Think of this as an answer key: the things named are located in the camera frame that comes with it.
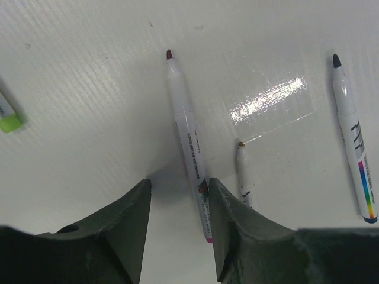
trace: marker pen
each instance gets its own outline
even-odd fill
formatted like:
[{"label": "marker pen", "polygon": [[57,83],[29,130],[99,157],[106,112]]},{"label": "marker pen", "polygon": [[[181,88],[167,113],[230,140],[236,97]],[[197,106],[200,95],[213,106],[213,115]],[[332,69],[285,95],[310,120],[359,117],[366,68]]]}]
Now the marker pen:
[{"label": "marker pen", "polygon": [[251,174],[251,160],[245,150],[245,144],[242,142],[238,144],[237,148],[237,169],[242,202],[246,206],[258,210],[258,200],[254,190],[255,182]]},{"label": "marker pen", "polygon": [[195,118],[188,100],[184,75],[170,50],[167,51],[166,61],[168,64],[167,81],[170,97],[172,106],[174,107],[175,122],[179,131],[185,165],[190,178],[189,181],[191,182],[205,238],[208,243],[212,243],[210,211],[208,207],[208,184],[205,181],[205,170],[197,140]]},{"label": "marker pen", "polygon": [[0,93],[0,129],[4,133],[9,133],[21,127],[15,111]]},{"label": "marker pen", "polygon": [[333,56],[333,88],[337,104],[339,125],[345,143],[346,155],[354,181],[356,197],[363,219],[367,223],[378,221],[370,170],[368,168],[365,145],[358,112],[354,104],[346,74],[337,54]]}]

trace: red marker tip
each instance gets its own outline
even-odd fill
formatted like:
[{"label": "red marker tip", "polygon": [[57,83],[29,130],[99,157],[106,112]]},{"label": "red marker tip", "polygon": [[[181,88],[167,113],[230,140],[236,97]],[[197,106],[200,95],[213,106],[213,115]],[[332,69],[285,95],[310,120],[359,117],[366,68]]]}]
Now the red marker tip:
[{"label": "red marker tip", "polygon": [[171,58],[173,58],[173,56],[172,56],[172,53],[171,53],[171,50],[169,49],[168,51],[167,51],[167,53],[166,53],[166,58],[167,59],[171,59]]}]

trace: marker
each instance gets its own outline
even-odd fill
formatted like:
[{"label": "marker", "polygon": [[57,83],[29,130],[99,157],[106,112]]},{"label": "marker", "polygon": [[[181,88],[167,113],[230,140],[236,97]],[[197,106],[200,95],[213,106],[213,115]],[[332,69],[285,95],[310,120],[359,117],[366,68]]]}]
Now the marker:
[{"label": "marker", "polygon": [[0,129],[9,133],[21,127],[21,123],[11,105],[0,93]]},{"label": "marker", "polygon": [[199,142],[197,140],[194,114],[192,113],[188,100],[188,91],[185,85],[184,75],[170,50],[167,51],[166,61],[168,64],[167,81],[169,92],[183,149],[185,165],[190,178],[189,181],[191,182],[204,236],[208,243],[212,243],[210,211],[208,206],[208,184],[205,181],[205,170],[200,154]]},{"label": "marker", "polygon": [[354,181],[356,197],[363,219],[367,223],[378,221],[370,170],[358,112],[354,104],[348,79],[337,54],[333,56],[333,88],[337,104],[338,120],[345,144],[346,155]]},{"label": "marker", "polygon": [[258,210],[258,200],[256,197],[256,191],[254,190],[255,182],[251,174],[250,156],[246,152],[244,143],[240,142],[237,149],[237,168],[242,202],[246,206]]}]

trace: blue marker end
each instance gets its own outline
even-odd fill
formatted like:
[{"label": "blue marker end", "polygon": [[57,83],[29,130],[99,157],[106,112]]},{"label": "blue marker end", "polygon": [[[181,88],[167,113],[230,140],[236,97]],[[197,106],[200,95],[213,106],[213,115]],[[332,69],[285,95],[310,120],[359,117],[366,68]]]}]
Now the blue marker end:
[{"label": "blue marker end", "polygon": [[373,224],[373,223],[376,223],[378,221],[378,217],[375,217],[374,219],[368,219],[368,218],[363,217],[363,220],[365,220],[365,222],[367,222],[369,224]]}]

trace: green marker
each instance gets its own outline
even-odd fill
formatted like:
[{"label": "green marker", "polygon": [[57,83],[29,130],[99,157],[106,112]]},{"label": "green marker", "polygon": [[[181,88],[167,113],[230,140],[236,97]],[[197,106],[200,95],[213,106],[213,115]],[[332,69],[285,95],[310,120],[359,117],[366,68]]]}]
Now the green marker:
[{"label": "green marker", "polygon": [[0,93],[0,129],[4,133],[12,132],[21,127],[15,111]]}]

